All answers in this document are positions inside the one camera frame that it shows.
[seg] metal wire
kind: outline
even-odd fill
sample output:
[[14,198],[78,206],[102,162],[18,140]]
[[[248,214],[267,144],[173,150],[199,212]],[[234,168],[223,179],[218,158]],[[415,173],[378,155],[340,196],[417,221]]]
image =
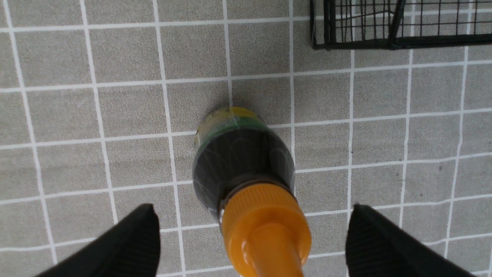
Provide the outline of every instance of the metal wire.
[[[485,9],[488,7],[486,4],[492,3],[492,0],[416,0],[414,2],[406,0],[404,4],[402,1],[324,0],[324,5],[331,4],[329,9],[336,11],[332,13],[336,17],[335,19],[325,17],[325,20],[337,22],[334,24],[336,31],[332,32],[336,35],[336,39],[331,38],[325,41],[324,45],[365,42],[367,48],[385,48],[380,40],[391,38],[395,41],[389,41],[387,48],[395,49],[399,47],[397,45],[398,39],[424,41],[420,38],[426,37],[432,37],[435,41],[437,41],[435,37],[444,40],[452,39],[455,44],[459,44],[457,39],[467,35],[466,26],[468,24],[473,27],[470,35],[477,35],[477,33],[482,35],[484,33],[482,30],[487,30],[484,25],[490,24],[490,43],[492,43],[492,10],[490,8]],[[473,14],[470,20],[467,17],[468,13]],[[409,20],[411,16],[416,18],[414,23]],[[416,32],[411,37],[409,30],[412,26]],[[363,44],[358,44],[357,47],[363,48]],[[432,45],[424,43],[422,47],[432,47]]]

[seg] grid pattern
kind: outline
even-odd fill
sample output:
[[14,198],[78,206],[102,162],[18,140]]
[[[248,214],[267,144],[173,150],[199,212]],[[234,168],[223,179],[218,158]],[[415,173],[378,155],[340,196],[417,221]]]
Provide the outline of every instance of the grid pattern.
[[[349,0],[335,1],[339,42],[389,38],[397,3],[362,0],[355,6]],[[396,37],[491,34],[492,18],[487,16],[491,4],[489,0],[406,1]]]
[[360,202],[490,277],[490,46],[315,52],[308,1],[186,2],[3,0],[0,272],[32,276],[150,202],[158,276],[237,276],[190,174],[199,120],[240,104],[295,159],[306,276],[346,275]]

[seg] black wire basket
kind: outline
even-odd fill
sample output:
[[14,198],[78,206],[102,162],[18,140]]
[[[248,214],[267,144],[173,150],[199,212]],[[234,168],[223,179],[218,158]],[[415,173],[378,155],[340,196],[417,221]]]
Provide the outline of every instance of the black wire basket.
[[[318,1],[309,3],[313,49],[396,50],[492,43],[492,0]],[[324,37],[324,43],[318,43],[317,36]]]

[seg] gray textured surface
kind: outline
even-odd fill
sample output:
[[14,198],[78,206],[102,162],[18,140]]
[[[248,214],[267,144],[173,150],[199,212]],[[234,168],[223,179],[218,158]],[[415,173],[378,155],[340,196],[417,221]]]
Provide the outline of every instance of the gray textured surface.
[[232,103],[295,154],[306,277],[345,277],[355,202],[490,277],[492,47],[314,51],[307,15],[307,0],[0,2],[0,276],[33,276],[150,202],[158,274],[237,277],[191,184],[198,123]]

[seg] floor tile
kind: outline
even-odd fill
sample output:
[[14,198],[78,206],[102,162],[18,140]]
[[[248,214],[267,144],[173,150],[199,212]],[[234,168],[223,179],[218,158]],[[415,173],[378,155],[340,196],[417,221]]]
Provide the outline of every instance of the floor tile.
[[31,138],[21,93],[0,94],[0,107],[0,145],[29,143]]
[[227,82],[193,82],[167,85],[173,132],[196,131],[207,115],[229,105]]
[[163,27],[160,33],[167,79],[227,76],[223,25]]
[[485,3],[484,1],[478,4],[478,8],[479,9],[488,8],[489,12],[478,12],[473,15],[471,22],[476,21],[477,23],[470,26],[471,27],[470,34],[489,35],[491,33],[490,22],[492,20],[492,12],[490,12],[490,8],[492,8],[492,3],[490,2]]
[[347,209],[347,170],[297,173],[296,198],[303,212]]
[[19,81],[17,79],[14,55],[12,53],[12,43],[8,33],[0,34],[0,60],[2,61],[2,66],[0,68],[0,76],[2,76],[0,78],[0,88],[18,87]]
[[451,218],[451,237],[492,232],[492,199],[455,201]]
[[[441,0],[440,2],[441,2],[441,9],[442,10],[448,10],[448,9],[456,10],[458,8],[458,4],[456,4],[456,1],[454,1],[454,0]],[[439,0],[423,0],[421,3],[424,3],[422,8],[421,8],[420,3],[417,3],[415,5],[416,11],[420,11],[421,9],[423,11],[437,11],[437,10],[439,10]],[[468,9],[468,3],[467,2],[465,2],[465,3],[460,4],[460,6],[459,6],[460,10]]]
[[160,234],[160,261],[157,274],[181,271],[181,256],[178,232]]
[[99,89],[106,137],[166,133],[166,110],[161,85]]
[[430,248],[432,251],[435,253],[439,254],[440,256],[444,257],[444,251],[446,247],[445,242],[440,242],[437,244],[432,244],[432,245],[427,245],[428,248]]
[[7,20],[5,18],[5,9],[3,8],[3,2],[0,3],[0,26],[7,27]]
[[160,80],[155,28],[91,30],[98,82]]
[[28,101],[36,141],[99,137],[92,89],[29,92]]
[[82,24],[77,0],[15,0],[9,1],[8,7],[15,27]]
[[0,150],[0,199],[38,196],[32,148]]
[[492,112],[465,114],[461,155],[492,152]]
[[347,165],[348,137],[348,123],[296,127],[296,168]]
[[89,24],[153,22],[152,0],[86,0]]
[[451,198],[455,163],[455,161],[448,161],[408,164],[406,166],[405,202],[438,202]]
[[288,17],[288,0],[229,0],[227,17],[229,19]]
[[186,274],[190,277],[237,277],[238,272],[234,269],[225,269],[219,271],[212,272],[202,272],[202,273],[194,273],[194,274]]
[[118,220],[125,218],[139,205],[149,203],[154,206],[161,229],[177,227],[172,186],[115,191],[114,196]]
[[84,31],[26,32],[15,37],[25,86],[91,82]]
[[[466,15],[462,14],[459,18],[460,22],[467,20]],[[428,24],[424,25],[422,32],[420,28],[416,28],[415,35],[424,36],[438,35],[455,35],[456,34],[456,14],[446,15],[424,15],[421,19],[420,16],[415,16],[416,24]],[[441,22],[439,28],[435,23]],[[459,24],[458,34],[466,34],[466,24]],[[427,63],[443,63],[443,62],[461,62],[464,60],[464,47],[449,47],[449,48],[431,48],[431,49],[416,49],[413,52],[414,64],[427,64]]]
[[289,23],[229,24],[232,75],[289,72]]
[[413,69],[410,112],[459,110],[462,76],[462,66]]
[[50,198],[46,206],[54,242],[98,237],[113,226],[108,193]]
[[408,51],[355,50],[355,67],[381,67],[408,64]]
[[178,186],[182,226],[216,223],[212,215],[198,201],[192,184]]
[[232,99],[234,106],[254,111],[266,124],[290,123],[290,81],[287,77],[233,81]]
[[389,219],[395,225],[400,223],[400,208],[382,208],[377,210],[378,213]]
[[352,164],[403,160],[405,125],[405,119],[354,122]]
[[195,159],[194,143],[195,135],[173,137],[174,164],[178,181],[192,179],[191,172]]
[[230,265],[218,227],[183,231],[187,270]]
[[111,141],[106,147],[113,187],[172,181],[167,138]]
[[70,257],[71,255],[75,254],[77,251],[84,248],[88,244],[89,242],[83,242],[83,243],[76,243],[76,244],[69,244],[69,245],[55,247],[58,262],[61,262],[64,259]]
[[352,204],[399,204],[402,169],[401,165],[352,169]]
[[[293,0],[294,16],[309,16],[309,1]],[[315,1],[316,15],[323,15],[323,1]]]
[[46,194],[107,188],[99,142],[38,147]]
[[488,270],[491,245],[491,237],[450,241],[448,259],[470,272]]
[[224,19],[222,0],[157,0],[157,5],[161,22]]
[[410,118],[408,159],[442,159],[456,156],[460,116]]
[[294,71],[315,71],[350,68],[350,51],[348,50],[313,50],[310,43],[309,22],[294,21]]
[[285,143],[287,149],[292,152],[292,139],[291,139],[291,129],[290,128],[271,128],[272,131],[277,134],[277,136]]
[[492,79],[492,65],[469,65],[466,70],[465,109],[488,108],[492,97],[488,86]]
[[306,276],[345,277],[345,255],[310,258],[303,267]]
[[460,159],[455,197],[492,194],[492,156]]
[[356,72],[354,118],[406,113],[406,69]]
[[468,48],[469,61],[481,61],[490,59],[492,59],[492,45],[470,46]]
[[347,237],[347,214],[308,216],[312,245],[310,254],[345,251]]
[[350,74],[294,77],[295,121],[349,118]]
[[0,226],[0,247],[32,247],[49,243],[41,201],[1,205]]
[[404,207],[402,228],[420,242],[435,242],[446,238],[448,216],[449,203]]
[[49,249],[0,252],[0,260],[0,272],[9,277],[34,276],[53,266]]
[[415,49],[413,52],[413,64],[461,62],[463,60],[463,47]]

